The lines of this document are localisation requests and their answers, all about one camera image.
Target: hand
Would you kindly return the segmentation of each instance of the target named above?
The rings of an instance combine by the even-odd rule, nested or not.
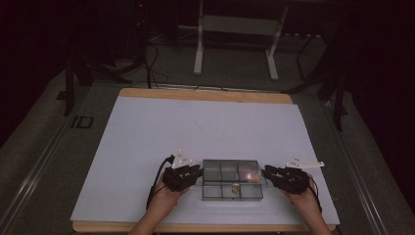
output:
[[[314,181],[312,180],[312,175],[307,174],[309,177],[309,185],[314,189]],[[311,189],[307,188],[302,194],[292,194],[286,191],[283,193],[290,199],[291,204],[293,204],[301,215],[318,215],[320,214],[320,208],[314,197],[314,194],[311,192]]]
[[[180,197],[189,191],[189,188],[180,192],[172,192],[159,180],[155,194],[146,213],[128,233],[129,235],[151,235],[162,220],[167,217],[177,205]]]
[[[310,178],[310,187],[312,190],[315,190],[312,175],[307,175]],[[305,192],[301,193],[300,195],[292,194],[286,191],[283,191],[283,193],[290,199],[291,204],[296,207],[297,211],[307,224],[311,234],[332,234],[326,222],[324,221],[323,216],[321,215],[320,207],[318,206],[318,203],[310,188],[307,188],[307,190],[305,190]]]
[[[161,180],[159,180],[156,185],[155,195],[153,196],[153,200],[151,201],[146,213],[153,214],[155,218],[162,221],[171,213],[177,205],[180,197],[187,191],[189,191],[189,188],[180,192],[172,192]]]

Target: gray carpet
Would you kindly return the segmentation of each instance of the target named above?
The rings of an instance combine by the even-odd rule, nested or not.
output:
[[[184,36],[176,45],[165,45],[162,37],[153,40],[158,50],[153,67],[155,88],[179,85],[182,88],[208,86],[278,92],[301,83],[296,53],[304,39],[293,36],[281,39],[275,55],[280,79],[271,81],[263,48],[224,44],[211,39],[216,35],[207,41],[203,73],[194,76],[195,37],[188,31],[183,35],[190,36]],[[312,41],[301,57],[307,71],[315,65],[323,49],[321,40]],[[156,50],[150,47],[148,54],[151,62]],[[76,86],[76,107],[71,116],[63,117],[64,103],[55,100],[64,84],[64,74],[60,74],[3,146],[0,152],[1,212],[12,203],[24,177],[44,150],[52,150],[43,175],[25,207],[17,214],[10,234],[71,233],[69,218],[119,89],[146,86],[144,69],[125,77],[133,80],[133,84],[118,84],[97,75],[90,89]],[[326,164],[323,172],[341,220],[340,231],[345,235],[415,234],[414,215],[399,193],[352,97],[346,94],[348,116],[343,117],[344,131],[339,132],[331,121],[332,108],[318,101],[315,95],[318,88],[319,85],[310,87],[294,95],[293,100],[300,107],[317,158]],[[74,116],[93,117],[94,123],[89,129],[70,128]],[[60,126],[65,127],[63,134],[56,136],[55,131]],[[58,140],[53,147],[48,144],[51,139]],[[370,214],[373,209],[377,210],[381,221],[373,221],[377,217]]]

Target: white tabletop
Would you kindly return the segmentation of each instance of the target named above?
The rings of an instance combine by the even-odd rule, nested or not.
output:
[[[293,155],[316,160],[296,105],[119,96],[71,220],[137,221],[161,162],[178,150],[200,165],[203,159],[223,159],[284,167]],[[307,172],[318,185],[326,222],[339,224],[321,169]],[[208,202],[202,200],[200,178],[162,224],[303,221],[270,182],[260,202]]]

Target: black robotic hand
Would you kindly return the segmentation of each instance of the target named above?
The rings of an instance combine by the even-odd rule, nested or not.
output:
[[[292,194],[301,194],[309,187],[307,173],[299,168],[277,168],[267,164],[262,173],[265,178],[271,180],[274,187]]]
[[[204,170],[198,164],[192,166],[185,165],[176,169],[167,167],[164,170],[162,182],[171,191],[179,192],[183,189],[189,188],[192,185],[195,185],[198,178],[203,174]]]

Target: wire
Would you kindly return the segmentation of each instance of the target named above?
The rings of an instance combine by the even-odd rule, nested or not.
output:
[[[315,181],[314,181],[313,178],[311,178],[311,177],[308,177],[308,178],[311,179],[311,181],[313,181],[313,183],[315,185],[315,190],[310,185],[308,185],[308,188],[311,190],[311,193],[314,195],[315,201],[318,204],[318,208],[320,209],[320,212],[322,212],[323,209],[321,208],[320,200],[318,199],[318,187],[317,187],[317,184],[315,183]]]
[[[158,191],[156,191],[156,193],[153,194],[153,196],[155,196],[157,193],[159,193],[159,191],[161,191],[161,189],[165,188],[165,185],[162,186],[162,188],[160,188]]]
[[[159,171],[157,172],[157,176],[156,176],[155,182],[153,183],[153,186],[152,186],[152,188],[150,189],[149,197],[148,197],[148,199],[147,199],[146,209],[148,209],[148,208],[149,208],[149,205],[150,205],[150,203],[151,203],[151,202],[152,202],[152,200],[153,200],[153,196],[155,196],[157,193],[159,193],[159,191],[163,188],[163,187],[162,187],[161,189],[159,189],[159,190],[155,193],[155,190],[156,190],[156,185],[157,185],[157,182],[159,181],[159,177],[160,177],[160,174],[161,174],[161,170],[162,170],[162,168],[164,167],[164,165],[165,165],[166,163],[173,164],[173,161],[174,161],[174,156],[173,156],[173,155],[170,155],[170,157],[168,157],[168,158],[166,158],[164,161],[162,161],[162,163],[161,163],[161,165],[160,165],[160,168],[159,168]]]

